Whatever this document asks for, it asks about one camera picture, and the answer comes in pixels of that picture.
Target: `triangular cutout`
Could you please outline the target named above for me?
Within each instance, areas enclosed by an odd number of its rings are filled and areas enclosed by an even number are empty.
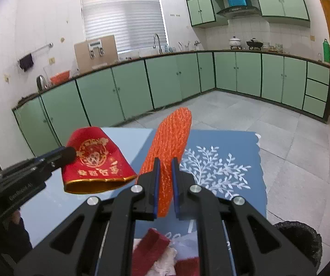
[[[252,216],[248,216],[253,235],[262,254],[269,253],[280,247],[279,242]]]
[[[84,216],[78,216],[59,236],[51,243],[51,248],[69,254],[82,226]]]

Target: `bottle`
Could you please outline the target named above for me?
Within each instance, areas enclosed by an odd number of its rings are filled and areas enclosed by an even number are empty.
[[[330,63],[330,44],[328,43],[326,38],[323,42],[323,47],[324,47],[324,61]]]

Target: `window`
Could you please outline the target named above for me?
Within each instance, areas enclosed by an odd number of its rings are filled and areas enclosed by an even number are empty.
[[[157,33],[166,43],[159,0],[82,0],[87,40],[115,36],[118,52],[153,46]]]

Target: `orange basket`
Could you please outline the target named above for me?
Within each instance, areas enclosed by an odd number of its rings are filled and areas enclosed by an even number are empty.
[[[54,75],[54,77],[51,77],[50,81],[54,85],[59,85],[62,82],[68,81],[69,76],[70,76],[70,71],[61,72],[61,73],[58,73],[57,75]]]

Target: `faucet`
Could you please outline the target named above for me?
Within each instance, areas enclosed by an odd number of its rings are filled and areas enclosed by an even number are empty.
[[[159,53],[162,54],[162,49],[161,49],[161,44],[160,44],[160,38],[157,35],[157,33],[155,33],[153,35],[153,48],[156,49],[156,37],[157,37],[157,41],[159,42]]]

